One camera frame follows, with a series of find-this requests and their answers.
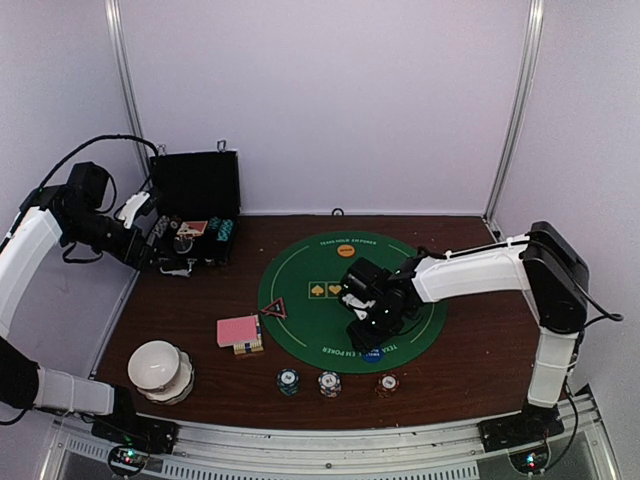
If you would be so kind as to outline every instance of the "metal frame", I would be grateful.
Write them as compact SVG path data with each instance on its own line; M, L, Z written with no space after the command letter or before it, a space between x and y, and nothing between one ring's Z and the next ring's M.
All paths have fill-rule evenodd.
M589 394L576 398L579 431L589 438L589 453L599 478L616 480L619 472L610 451L602 419ZM568 401L559 404L566 439L574 425ZM464 472L450 478L478 478L483 459L504 457L506 450L485 453L478 421L464 420L430 426L343 431L260 430L177 422L172 455L154 455L147 472L173 479L341 479L410 480L446 478L447 471ZM59 480L66 452L104 461L111 444L92 437L90 425L74 417L57 422L41 479Z
M542 21L544 14L544 0L531 0L529 9L529 23L527 25L527 33L524 39L524 47L522 51L522 64L520 65L520 75L518 78L518 86L516 96L511 111L511 119L507 130L507 136L502 148L502 157L496 173L496 179L491 189L489 202L484 213L484 217L492 230L498 230L495 224L495 214L498 202L502 196L504 185L513 161L518 136L522 129L522 121L524 119L525 108L531 85L533 83L533 74L538 61L538 51L540 49L540 39L542 37Z
M129 60L127 57L127 48L124 40L124 31L122 29L122 19L120 17L119 0L105 0L105 8L107 12L107 24L109 26L109 35L113 44L113 52L120 73L120 84L122 86L122 94L124 103L127 108L127 117L131 132L144 138L142 131L142 123L138 114L136 97L133 90L133 81L131 80L131 70L129 69ZM135 144L136 152L142 166L144 176L149 175L149 155L145 147L139 143Z
M126 285L120 292L120 296L116 302L115 307L111 311L111 315L109 315L109 321L105 326L102 334L100 335L100 342L98 349L93 357L93 362L91 364L91 373L89 374L90 379L94 379L98 374L98 367L100 366L100 362L102 361L102 357L104 356L105 351L107 350L107 346L109 345L109 341L111 340L111 336L113 335L113 331L118 324L118 320L122 316L122 311L124 310L125 305L129 301L129 297L133 292L133 287L138 283L138 277L140 276L139 271L134 271L130 276L129 280L127 280Z

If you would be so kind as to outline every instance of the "orange chip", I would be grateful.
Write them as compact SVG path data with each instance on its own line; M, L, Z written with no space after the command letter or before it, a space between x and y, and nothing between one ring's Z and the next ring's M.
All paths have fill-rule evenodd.
M356 254L356 249L351 245L340 245L338 247L338 255L344 258L353 257Z

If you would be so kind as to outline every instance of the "white bowl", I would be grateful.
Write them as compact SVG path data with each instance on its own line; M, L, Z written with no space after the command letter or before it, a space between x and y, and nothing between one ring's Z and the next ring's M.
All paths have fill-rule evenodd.
M129 359L129 378L143 390L162 389L180 368L180 354L168 342L154 340L138 347Z
M138 390L147 400L160 405L175 405L183 401L191 390L195 380L195 369L191 365L189 355L180 351L180 369L173 381L165 386L162 392L149 392L147 390Z

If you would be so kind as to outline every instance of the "wooden table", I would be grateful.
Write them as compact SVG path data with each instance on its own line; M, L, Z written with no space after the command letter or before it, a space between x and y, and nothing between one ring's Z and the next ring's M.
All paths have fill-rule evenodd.
M167 340L196 368L191 395L158 406L134 393L139 412L193 422L256 428L351 429L424 425L518 410L526 397L538 329L519 292L451 299L444 330L416 360L394 371L401 388L374 392L378 375L343 375L342 394L323 398L320 370L286 353L264 331L265 351L235 357L216 344L216 320L258 312L258 286L269 262L290 244L332 230L365 230L433 251L491 242L473 217L241 217L229 265L199 268L189 279L144 273L124 309L97 379L135 389L129 356L142 343ZM276 375L300 373L300 392L285 397Z

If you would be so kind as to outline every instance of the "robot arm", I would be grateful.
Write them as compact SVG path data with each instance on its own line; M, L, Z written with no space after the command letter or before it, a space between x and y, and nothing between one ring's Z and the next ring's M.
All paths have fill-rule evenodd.
M26 358L7 341L16 308L31 278L47 253L56 245L85 243L96 252L106 251L135 269L150 265L155 248L147 243L133 219L149 213L153 196L128 202L122 221L97 212L104 188L96 189L101 167L94 164L74 166L65 185L47 187L31 195L23 205L22 218L0 250L0 401L14 408L98 415L94 434L110 440L122 440L122 432L133 432L134 443L144 451L168 452L175 436L175 424L136 415L130 392L123 387L76 377L48 369ZM78 184L78 171L83 181Z
M366 353L400 333L425 303L499 290L530 292L540 341L523 411L543 419L527 429L544 434L575 364L587 316L588 277L586 264L562 236L539 222L504 244L437 256L419 251L395 272L359 258L342 279L341 301L357 317L347 329L352 344Z

